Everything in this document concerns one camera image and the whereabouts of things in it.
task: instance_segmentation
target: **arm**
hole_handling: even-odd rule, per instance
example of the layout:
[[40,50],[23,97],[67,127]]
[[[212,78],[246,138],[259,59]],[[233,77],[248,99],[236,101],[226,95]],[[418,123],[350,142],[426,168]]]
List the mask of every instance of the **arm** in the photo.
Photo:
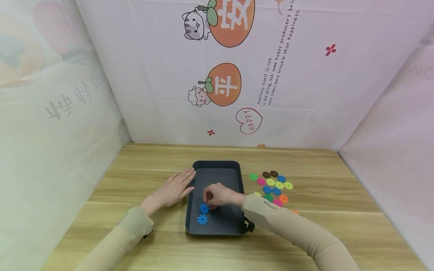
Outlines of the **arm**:
[[122,257],[144,236],[152,232],[154,222],[149,218],[163,206],[171,206],[191,191],[188,187],[196,172],[187,169],[173,174],[140,206],[131,208],[113,230],[83,259],[75,271],[113,270]]
[[264,198],[245,196],[216,183],[204,189],[204,202],[211,210],[228,204],[241,207],[251,222],[306,252],[320,271],[360,271],[344,244],[333,234]]
[[139,207],[131,208],[118,225],[83,259],[76,271],[108,271],[143,236],[151,233],[154,222]]

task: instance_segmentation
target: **happy heart drawing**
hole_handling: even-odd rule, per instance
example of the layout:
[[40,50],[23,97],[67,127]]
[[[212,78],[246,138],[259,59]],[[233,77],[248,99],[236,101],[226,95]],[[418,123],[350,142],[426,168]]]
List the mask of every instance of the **happy heart drawing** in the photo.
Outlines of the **happy heart drawing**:
[[242,108],[240,109],[237,114],[235,115],[235,118],[240,125],[240,131],[243,134],[253,134],[256,132],[261,126],[262,123],[262,116],[253,108]]

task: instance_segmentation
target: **white backdrop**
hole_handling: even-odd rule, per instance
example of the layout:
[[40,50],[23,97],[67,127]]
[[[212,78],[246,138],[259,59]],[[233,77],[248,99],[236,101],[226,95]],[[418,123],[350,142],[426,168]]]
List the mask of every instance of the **white backdrop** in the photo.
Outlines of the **white backdrop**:
[[434,26],[340,154],[434,270]]
[[73,0],[0,4],[0,270],[39,270],[130,140]]
[[426,33],[433,7],[218,0],[212,26],[208,0],[77,3],[133,141],[334,150]]

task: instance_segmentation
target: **wrist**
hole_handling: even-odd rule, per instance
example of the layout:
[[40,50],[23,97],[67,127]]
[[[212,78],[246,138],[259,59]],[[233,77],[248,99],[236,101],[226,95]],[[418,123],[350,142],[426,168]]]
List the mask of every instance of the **wrist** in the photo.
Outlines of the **wrist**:
[[139,206],[145,214],[151,216],[153,213],[158,211],[162,205],[158,202],[158,200],[154,199],[152,195],[148,196]]
[[231,204],[241,207],[243,205],[243,201],[246,198],[246,195],[241,194],[241,193],[234,193],[234,195],[232,196],[231,199]]

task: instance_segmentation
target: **hand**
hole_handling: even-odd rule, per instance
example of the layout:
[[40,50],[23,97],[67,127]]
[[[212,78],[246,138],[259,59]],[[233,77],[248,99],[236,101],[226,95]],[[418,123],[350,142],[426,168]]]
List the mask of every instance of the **hand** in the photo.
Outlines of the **hand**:
[[229,204],[241,207],[245,197],[244,194],[237,193],[221,183],[213,183],[204,189],[204,202],[210,210]]
[[147,215],[151,215],[163,206],[169,207],[181,201],[194,190],[194,187],[188,186],[195,175],[194,168],[186,169],[182,173],[175,172],[157,191],[141,203],[140,208]]

